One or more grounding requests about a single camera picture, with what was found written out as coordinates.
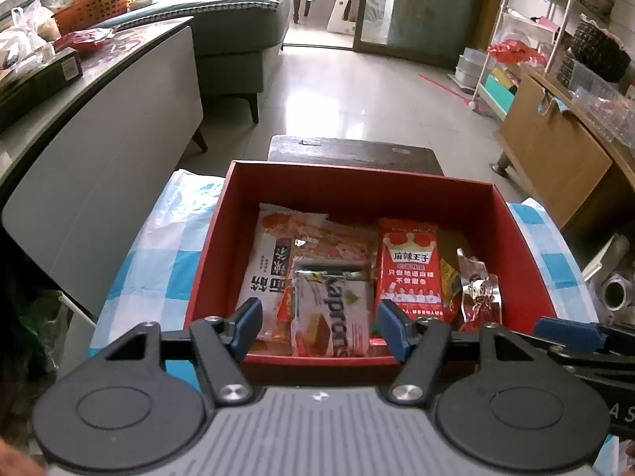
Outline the wooden cabinet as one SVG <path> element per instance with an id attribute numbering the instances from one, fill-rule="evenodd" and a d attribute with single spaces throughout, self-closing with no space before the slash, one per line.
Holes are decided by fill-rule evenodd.
<path id="1" fill-rule="evenodd" d="M 608 140 L 568 91 L 523 65 L 497 133 L 524 187 L 563 229 L 634 226 L 634 153 Z"/>

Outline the white noodle snack bag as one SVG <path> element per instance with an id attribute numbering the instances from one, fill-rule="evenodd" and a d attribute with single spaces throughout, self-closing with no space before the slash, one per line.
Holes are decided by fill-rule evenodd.
<path id="1" fill-rule="evenodd" d="M 292 277 L 299 261 L 375 265 L 378 233 L 337 224 L 325 214 L 261 204 L 239 303 L 260 299 L 263 325 L 257 338 L 287 344 L 292 321 Z"/>

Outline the black flat box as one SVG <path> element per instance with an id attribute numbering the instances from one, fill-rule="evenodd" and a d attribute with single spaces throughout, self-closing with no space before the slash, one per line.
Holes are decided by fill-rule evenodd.
<path id="1" fill-rule="evenodd" d="M 48 62 L 29 60 L 1 81 L 1 128 L 13 125 L 83 75 L 80 54 L 65 48 Z"/>

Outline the red yellow snack packet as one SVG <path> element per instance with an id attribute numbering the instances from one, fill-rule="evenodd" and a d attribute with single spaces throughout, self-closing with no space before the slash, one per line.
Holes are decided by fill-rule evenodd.
<path id="1" fill-rule="evenodd" d="M 461 275 L 446 260 L 440 260 L 441 290 L 446 312 L 455 315 L 458 312 L 458 300 L 462 292 Z"/>

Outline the orange plastic basket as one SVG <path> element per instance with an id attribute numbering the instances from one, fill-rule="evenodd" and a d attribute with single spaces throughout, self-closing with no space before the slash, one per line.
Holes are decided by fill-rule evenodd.
<path id="1" fill-rule="evenodd" d="M 80 0 L 55 13 L 59 33 L 88 29 L 109 18 L 125 14 L 128 0 Z"/>

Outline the dark wooden stool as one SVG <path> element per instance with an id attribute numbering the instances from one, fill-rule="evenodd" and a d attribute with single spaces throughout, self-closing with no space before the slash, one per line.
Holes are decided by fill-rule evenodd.
<path id="1" fill-rule="evenodd" d="M 443 176 L 434 150 L 385 142 L 277 134 L 270 140 L 267 160 Z"/>

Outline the white storage shelf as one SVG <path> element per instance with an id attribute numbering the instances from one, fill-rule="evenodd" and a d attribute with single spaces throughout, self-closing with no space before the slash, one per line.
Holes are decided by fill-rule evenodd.
<path id="1" fill-rule="evenodd" d="M 556 50 L 564 41 L 566 27 L 576 6 L 576 0 L 539 0 L 548 3 L 547 13 L 540 16 L 529 16 L 520 13 L 511 0 L 499 0 L 492 32 L 489 36 L 491 44 L 499 44 L 507 40 L 516 40 L 528 47 L 534 47 L 546 58 L 546 65 L 552 68 L 555 63 Z M 505 62 L 497 60 L 486 50 L 465 48 L 458 56 L 458 63 L 450 80 L 458 85 L 458 95 L 468 108 L 476 113 L 489 109 L 499 119 L 507 115 L 511 94 L 506 92 L 502 98 L 494 96 L 494 91 L 487 88 L 487 81 L 495 68 Z"/>

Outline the white Kapres wafer pack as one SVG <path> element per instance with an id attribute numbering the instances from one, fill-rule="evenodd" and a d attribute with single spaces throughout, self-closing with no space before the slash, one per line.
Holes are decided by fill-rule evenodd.
<path id="1" fill-rule="evenodd" d="M 356 358 L 369 349 L 372 284 L 354 265 L 308 265 L 294 273 L 291 342 L 296 357 Z"/>

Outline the blue white checkered tablecloth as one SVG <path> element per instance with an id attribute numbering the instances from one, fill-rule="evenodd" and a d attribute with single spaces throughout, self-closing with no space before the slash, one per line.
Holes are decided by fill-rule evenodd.
<path id="1" fill-rule="evenodd" d="M 177 171 L 171 176 L 151 214 L 131 246 L 106 297 L 106 303 L 92 337 L 92 348 L 101 349 L 144 321 L 155 321 L 162 331 L 178 331 L 190 325 L 185 321 L 198 264 L 208 235 L 225 177 L 195 175 Z M 597 315 L 577 262 L 560 231 L 538 203 L 508 204 L 546 285 L 555 314 L 553 316 L 590 323 Z M 378 233 L 375 265 L 354 265 L 365 269 L 372 284 L 373 304 L 369 349 L 364 357 L 296 357 L 290 341 L 268 343 L 258 338 L 244 358 L 241 369 L 254 386 L 381 386 L 399 372 L 399 365 L 380 338 L 375 290 L 379 268 L 381 236 L 379 219 L 372 228 Z M 444 259 L 460 274 L 458 249 L 474 257 L 464 247 L 451 253 L 441 250 L 441 230 L 437 238 L 440 260 Z M 299 261 L 296 270 L 308 265 L 332 265 Z M 462 325 L 461 294 L 458 312 L 444 310 L 443 320 Z"/>

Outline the silver brown candy packet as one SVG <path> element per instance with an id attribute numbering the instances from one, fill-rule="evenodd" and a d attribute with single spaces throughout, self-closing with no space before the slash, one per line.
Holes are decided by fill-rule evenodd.
<path id="1" fill-rule="evenodd" d="M 458 249 L 461 281 L 463 332 L 477 331 L 487 324 L 502 324 L 502 296 L 498 277 L 487 271 L 484 262 Z"/>

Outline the glass sliding door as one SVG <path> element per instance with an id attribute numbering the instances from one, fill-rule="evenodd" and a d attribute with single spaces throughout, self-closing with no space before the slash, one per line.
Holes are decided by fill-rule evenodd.
<path id="1" fill-rule="evenodd" d="M 450 69 L 475 31 L 481 0 L 360 0 L 353 49 Z"/>

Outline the red cardboard box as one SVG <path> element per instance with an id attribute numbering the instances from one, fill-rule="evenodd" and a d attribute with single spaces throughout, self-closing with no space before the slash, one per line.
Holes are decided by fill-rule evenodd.
<path id="1" fill-rule="evenodd" d="M 354 226 L 373 226 L 381 218 L 436 225 L 443 253 L 464 247 L 498 276 L 507 328 L 529 333 L 539 318 L 555 314 L 529 246 L 492 184 L 333 165 L 235 161 L 211 219 L 187 323 L 233 313 L 263 203 Z"/>

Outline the red spicy strip packet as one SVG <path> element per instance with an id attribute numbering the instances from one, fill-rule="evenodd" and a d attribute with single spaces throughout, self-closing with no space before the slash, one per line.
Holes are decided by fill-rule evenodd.
<path id="1" fill-rule="evenodd" d="M 409 318 L 443 320 L 443 284 L 435 225 L 383 218 L 379 221 L 377 303 L 393 301 Z"/>

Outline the grey white coffee table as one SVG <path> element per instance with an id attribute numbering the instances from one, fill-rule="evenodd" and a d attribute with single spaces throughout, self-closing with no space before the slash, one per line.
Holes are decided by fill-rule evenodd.
<path id="1" fill-rule="evenodd" d="M 100 312 L 202 112 L 187 18 L 118 32 L 1 131 L 1 307 L 47 289 Z"/>

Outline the grey green sofa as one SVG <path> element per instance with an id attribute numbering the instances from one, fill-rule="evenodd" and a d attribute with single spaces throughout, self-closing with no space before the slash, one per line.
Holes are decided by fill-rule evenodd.
<path id="1" fill-rule="evenodd" d="M 258 96 L 278 63 L 291 6 L 292 0 L 158 0 L 96 26 L 125 30 L 188 16 L 201 101 L 242 98 L 257 124 Z"/>

